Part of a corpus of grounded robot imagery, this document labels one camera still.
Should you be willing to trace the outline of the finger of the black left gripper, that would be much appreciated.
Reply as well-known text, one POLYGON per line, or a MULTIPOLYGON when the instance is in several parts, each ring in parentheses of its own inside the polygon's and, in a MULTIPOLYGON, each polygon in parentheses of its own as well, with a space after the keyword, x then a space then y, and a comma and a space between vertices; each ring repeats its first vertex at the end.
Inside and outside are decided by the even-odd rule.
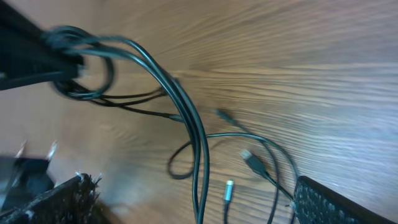
POLYGON ((44 32, 1 1, 1 90, 78 77, 83 57, 45 43, 44 32))

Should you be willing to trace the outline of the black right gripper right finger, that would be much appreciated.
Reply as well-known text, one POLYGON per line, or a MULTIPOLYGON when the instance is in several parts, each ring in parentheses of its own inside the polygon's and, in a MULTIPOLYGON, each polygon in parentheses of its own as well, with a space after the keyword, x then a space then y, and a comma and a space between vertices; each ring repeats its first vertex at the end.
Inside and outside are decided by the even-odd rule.
POLYGON ((297 180, 294 199, 300 223, 394 224, 304 175, 297 180))

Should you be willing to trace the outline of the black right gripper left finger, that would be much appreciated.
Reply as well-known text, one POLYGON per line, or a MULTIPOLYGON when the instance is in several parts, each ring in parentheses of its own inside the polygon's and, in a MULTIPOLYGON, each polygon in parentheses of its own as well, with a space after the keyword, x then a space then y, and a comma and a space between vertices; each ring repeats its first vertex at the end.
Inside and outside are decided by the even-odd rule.
POLYGON ((90 175, 79 174, 1 216, 1 224, 101 223, 96 188, 90 175))

